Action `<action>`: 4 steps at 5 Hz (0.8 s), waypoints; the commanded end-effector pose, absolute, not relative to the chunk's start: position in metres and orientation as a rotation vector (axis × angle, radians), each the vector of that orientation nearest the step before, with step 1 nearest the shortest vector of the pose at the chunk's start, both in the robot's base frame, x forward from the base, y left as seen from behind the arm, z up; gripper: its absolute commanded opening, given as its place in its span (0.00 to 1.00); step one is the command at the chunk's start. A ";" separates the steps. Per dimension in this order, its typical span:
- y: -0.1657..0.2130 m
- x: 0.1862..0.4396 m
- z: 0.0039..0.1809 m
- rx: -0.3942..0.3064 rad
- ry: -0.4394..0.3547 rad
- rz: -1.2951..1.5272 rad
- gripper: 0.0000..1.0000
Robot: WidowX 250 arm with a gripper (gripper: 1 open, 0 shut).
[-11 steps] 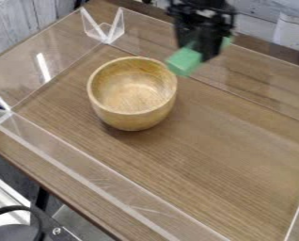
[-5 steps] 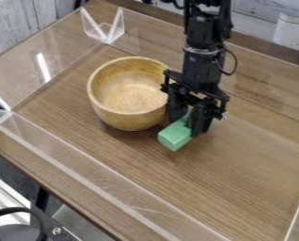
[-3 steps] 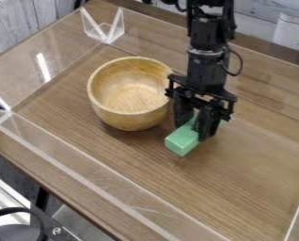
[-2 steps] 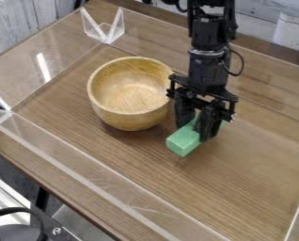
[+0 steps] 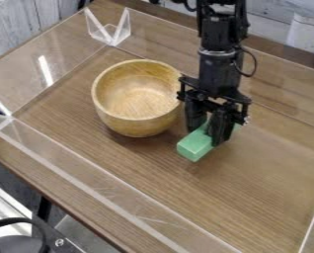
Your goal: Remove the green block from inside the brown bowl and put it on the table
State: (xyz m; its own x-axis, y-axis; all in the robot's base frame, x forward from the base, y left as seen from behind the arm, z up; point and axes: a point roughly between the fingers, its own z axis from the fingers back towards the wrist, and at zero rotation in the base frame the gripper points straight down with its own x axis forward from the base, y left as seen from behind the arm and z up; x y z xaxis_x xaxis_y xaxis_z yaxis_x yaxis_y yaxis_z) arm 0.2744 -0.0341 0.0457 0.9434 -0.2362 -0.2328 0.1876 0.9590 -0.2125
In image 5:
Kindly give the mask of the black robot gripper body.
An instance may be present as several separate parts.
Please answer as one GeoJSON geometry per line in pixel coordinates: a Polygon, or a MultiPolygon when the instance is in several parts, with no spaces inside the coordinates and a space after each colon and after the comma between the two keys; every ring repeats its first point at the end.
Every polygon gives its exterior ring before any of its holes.
{"type": "Polygon", "coordinates": [[[181,88],[177,92],[177,99],[185,103],[187,99],[199,101],[206,109],[207,114],[214,113],[218,109],[235,109],[238,110],[246,120],[249,119],[249,108],[253,103],[237,88],[227,88],[222,94],[213,95],[209,91],[199,87],[199,80],[187,75],[179,78],[181,88]]]}

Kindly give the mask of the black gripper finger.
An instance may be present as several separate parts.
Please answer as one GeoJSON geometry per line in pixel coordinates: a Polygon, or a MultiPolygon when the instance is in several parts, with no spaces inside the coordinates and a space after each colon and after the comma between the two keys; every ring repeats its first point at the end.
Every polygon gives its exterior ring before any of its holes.
{"type": "Polygon", "coordinates": [[[207,134],[211,136],[211,145],[219,146],[230,140],[235,126],[246,123],[242,113],[235,109],[218,109],[210,118],[207,134]]]}
{"type": "Polygon", "coordinates": [[[185,117],[187,131],[195,131],[207,121],[207,112],[203,104],[193,99],[185,101],[185,117]]]}

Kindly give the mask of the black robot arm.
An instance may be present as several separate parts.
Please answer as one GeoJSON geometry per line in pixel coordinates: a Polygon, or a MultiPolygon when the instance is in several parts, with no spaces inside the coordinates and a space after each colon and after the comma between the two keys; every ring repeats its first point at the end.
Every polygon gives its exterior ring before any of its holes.
{"type": "Polygon", "coordinates": [[[230,140],[235,125],[247,122],[253,103],[241,91],[245,54],[242,46],[249,36],[247,0],[197,0],[189,11],[197,12],[198,37],[201,38],[198,77],[182,75],[177,99],[185,103],[186,126],[195,131],[206,124],[205,135],[213,146],[230,140]]]}

